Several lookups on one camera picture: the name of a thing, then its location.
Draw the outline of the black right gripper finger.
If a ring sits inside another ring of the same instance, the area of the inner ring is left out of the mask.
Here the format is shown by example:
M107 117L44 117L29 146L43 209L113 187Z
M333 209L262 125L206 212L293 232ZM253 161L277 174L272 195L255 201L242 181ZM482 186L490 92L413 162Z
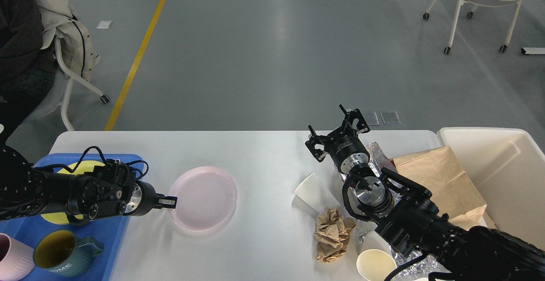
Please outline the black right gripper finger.
M339 104L339 108L344 114L344 119L339 127L340 137L357 137L359 134L370 132L370 127L359 109L346 109L342 104Z
M318 135L311 125L308 125L308 130L310 135L305 142L305 146L314 159L321 163L329 155L330 137L328 135Z

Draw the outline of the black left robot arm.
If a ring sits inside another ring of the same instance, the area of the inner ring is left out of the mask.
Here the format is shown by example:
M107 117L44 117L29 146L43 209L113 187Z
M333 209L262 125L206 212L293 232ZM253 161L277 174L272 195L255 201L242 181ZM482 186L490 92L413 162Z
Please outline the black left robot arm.
M146 174L133 163L106 159L92 171L75 174L64 164L34 167L15 149L2 145L1 219L48 213L67 217L82 215L85 221L115 216L142 216L152 209L175 209L177 198L158 194L142 182Z

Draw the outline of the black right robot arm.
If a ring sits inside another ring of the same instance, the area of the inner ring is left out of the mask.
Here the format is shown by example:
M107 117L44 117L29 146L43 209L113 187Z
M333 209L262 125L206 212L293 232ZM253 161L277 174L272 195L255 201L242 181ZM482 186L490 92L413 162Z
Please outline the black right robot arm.
M543 281L543 250L504 231L483 226L464 230L450 223L448 214L438 215L432 192L424 186L388 168L376 176L358 137L370 131L366 120L359 109L342 111L341 125L327 135L309 126L305 144L317 161L329 155L346 175L342 199L351 217L376 223L379 236L403 256L421 252L393 269L387 281L429 255L447 269L429 273L430 281Z

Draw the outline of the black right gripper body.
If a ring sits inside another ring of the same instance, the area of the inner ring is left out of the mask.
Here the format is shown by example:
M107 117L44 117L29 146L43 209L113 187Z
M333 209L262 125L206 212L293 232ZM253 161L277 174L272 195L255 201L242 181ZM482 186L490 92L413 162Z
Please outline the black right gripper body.
M357 136L335 139L327 145L327 151L336 169L348 175L355 168L369 168L370 154Z

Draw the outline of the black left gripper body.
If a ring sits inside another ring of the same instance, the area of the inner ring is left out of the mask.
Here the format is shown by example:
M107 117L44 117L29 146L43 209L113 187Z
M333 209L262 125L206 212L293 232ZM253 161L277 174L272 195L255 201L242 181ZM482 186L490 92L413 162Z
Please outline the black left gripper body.
M127 203L127 216L143 216L152 210L158 201L153 186L147 182L136 181Z

